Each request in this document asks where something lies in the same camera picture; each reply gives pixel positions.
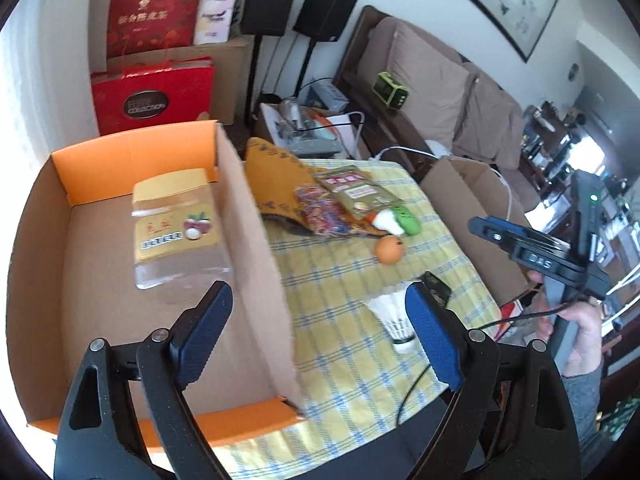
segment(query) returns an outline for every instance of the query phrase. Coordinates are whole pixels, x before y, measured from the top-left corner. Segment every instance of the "red gift bag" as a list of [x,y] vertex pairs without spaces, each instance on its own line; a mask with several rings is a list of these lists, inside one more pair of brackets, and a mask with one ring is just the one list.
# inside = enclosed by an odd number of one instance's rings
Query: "red gift bag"
[[92,74],[100,135],[209,118],[214,70],[207,57]]
[[111,0],[107,57],[193,43],[199,0]]

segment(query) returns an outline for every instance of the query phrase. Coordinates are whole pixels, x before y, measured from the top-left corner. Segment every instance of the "speaker stand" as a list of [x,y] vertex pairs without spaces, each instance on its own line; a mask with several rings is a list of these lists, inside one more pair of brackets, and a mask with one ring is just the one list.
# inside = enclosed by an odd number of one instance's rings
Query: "speaker stand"
[[254,53],[251,57],[251,68],[249,69],[249,83],[246,88],[246,103],[244,104],[244,125],[251,127],[252,101],[254,100],[255,70],[258,67],[260,57],[260,46],[262,45],[262,35],[256,34],[254,39]]
[[298,97],[298,95],[300,94],[300,90],[302,90],[302,83],[305,80],[306,69],[309,68],[309,61],[311,61],[311,56],[314,52],[316,44],[318,44],[316,40],[314,40],[313,38],[309,39],[309,46],[306,49],[305,62],[302,64],[302,69],[300,69],[300,77],[298,78],[298,83],[296,84],[296,91],[293,94],[295,97]]

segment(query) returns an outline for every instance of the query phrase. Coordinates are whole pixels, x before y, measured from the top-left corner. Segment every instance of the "oval logo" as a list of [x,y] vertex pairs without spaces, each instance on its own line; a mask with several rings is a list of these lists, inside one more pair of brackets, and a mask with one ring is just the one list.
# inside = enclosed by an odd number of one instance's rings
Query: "oval logo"
[[168,105],[169,98],[163,92],[144,90],[127,97],[122,108],[132,119],[148,119],[160,115]]

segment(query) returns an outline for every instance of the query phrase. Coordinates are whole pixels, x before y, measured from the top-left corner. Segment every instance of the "curtain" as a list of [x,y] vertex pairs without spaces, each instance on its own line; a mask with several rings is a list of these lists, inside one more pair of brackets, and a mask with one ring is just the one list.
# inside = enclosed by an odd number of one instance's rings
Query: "curtain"
[[[0,324],[15,233],[31,186],[52,150],[98,135],[88,67],[90,0],[20,0],[0,30]],[[0,0],[0,13],[11,7]],[[0,410],[39,465],[54,446],[25,427],[0,330]]]

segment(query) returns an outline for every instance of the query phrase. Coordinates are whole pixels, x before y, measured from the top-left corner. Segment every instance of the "metal screw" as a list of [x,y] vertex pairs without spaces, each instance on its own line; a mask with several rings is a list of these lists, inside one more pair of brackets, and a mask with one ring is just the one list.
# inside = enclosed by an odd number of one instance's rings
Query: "metal screw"
[[540,341],[540,339],[536,339],[531,346],[536,352],[544,352],[546,350],[546,343]]
[[89,348],[92,352],[97,352],[98,350],[102,350],[104,348],[104,339],[94,339],[91,341]]
[[486,338],[486,335],[482,330],[471,330],[469,331],[469,339],[471,341],[475,341],[476,343],[481,343]]
[[156,343],[161,343],[165,339],[169,337],[169,331],[165,328],[159,328],[158,330],[154,330],[151,334],[151,339]]

